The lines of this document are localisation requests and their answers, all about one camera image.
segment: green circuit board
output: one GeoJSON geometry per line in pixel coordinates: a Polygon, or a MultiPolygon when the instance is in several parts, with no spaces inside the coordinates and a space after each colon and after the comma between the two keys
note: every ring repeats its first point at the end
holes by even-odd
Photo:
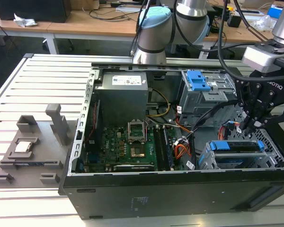
{"type": "MultiPolygon", "coordinates": [[[[175,129],[166,128],[170,147],[176,139],[175,129]]],[[[131,136],[141,136],[141,129],[131,128],[131,136]]],[[[89,172],[101,173],[111,172],[115,165],[153,165],[155,171],[157,167],[157,157],[155,152],[155,141],[152,127],[146,128],[145,143],[130,143],[128,141],[127,127],[104,128],[102,133],[102,143],[100,152],[97,155],[87,153],[85,165],[89,172]]],[[[182,170],[179,160],[175,160],[175,170],[182,170]]]]}

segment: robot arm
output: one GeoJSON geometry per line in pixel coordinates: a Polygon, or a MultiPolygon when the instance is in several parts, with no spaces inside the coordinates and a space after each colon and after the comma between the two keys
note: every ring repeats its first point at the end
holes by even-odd
{"type": "MultiPolygon", "coordinates": [[[[250,78],[284,76],[284,8],[273,30],[274,38],[247,47],[242,62],[254,68],[250,78]]],[[[284,80],[246,82],[234,80],[239,106],[243,108],[241,130],[245,134],[268,124],[284,122],[284,112],[272,116],[276,106],[284,104],[284,80]]]]}
{"type": "MultiPolygon", "coordinates": [[[[182,0],[176,7],[177,22],[185,37],[192,43],[202,41],[209,29],[206,0],[182,0]]],[[[140,15],[140,23],[146,10],[140,15]]],[[[136,64],[166,64],[165,46],[184,43],[170,9],[151,7],[142,23],[138,47],[133,62],[136,64]]]]}

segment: motherboard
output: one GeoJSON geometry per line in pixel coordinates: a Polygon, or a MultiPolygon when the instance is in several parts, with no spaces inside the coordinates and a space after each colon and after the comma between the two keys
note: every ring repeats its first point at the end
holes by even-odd
{"type": "Polygon", "coordinates": [[[161,171],[182,170],[180,160],[176,160],[172,149],[176,141],[173,127],[145,127],[145,141],[135,141],[132,138],[143,137],[141,128],[105,127],[102,132],[100,151],[90,150],[86,154],[85,171],[101,172],[131,172],[131,171],[161,171]],[[165,146],[169,157],[163,157],[159,152],[165,146]]]}

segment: slotted metal surface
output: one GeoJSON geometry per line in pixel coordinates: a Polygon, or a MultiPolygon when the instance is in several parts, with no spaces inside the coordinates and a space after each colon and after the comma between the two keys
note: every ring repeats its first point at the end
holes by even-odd
{"type": "MultiPolygon", "coordinates": [[[[37,121],[49,120],[44,113],[48,102],[61,103],[67,119],[80,113],[85,83],[92,62],[128,63],[127,57],[81,55],[42,55],[23,59],[0,90],[0,160],[16,134],[16,121],[32,114],[37,121]]],[[[216,60],[168,59],[169,63],[216,65],[216,60]]],[[[243,75],[252,69],[238,61],[243,75]]],[[[66,196],[53,189],[0,189],[0,226],[266,226],[284,227],[284,196],[262,210],[250,213],[226,213],[176,217],[104,219],[82,221],[66,196]]]]}

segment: yellow wire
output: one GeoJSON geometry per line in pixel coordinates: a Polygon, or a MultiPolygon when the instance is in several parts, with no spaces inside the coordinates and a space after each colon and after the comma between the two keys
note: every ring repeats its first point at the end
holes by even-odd
{"type": "Polygon", "coordinates": [[[157,89],[154,89],[156,92],[158,92],[166,101],[167,103],[167,110],[165,111],[165,113],[160,113],[160,114],[153,114],[153,115],[146,115],[147,117],[161,117],[161,116],[164,116],[166,115],[168,112],[169,112],[169,108],[170,108],[170,104],[169,104],[169,101],[167,100],[167,98],[160,92],[158,91],[157,89]]]}

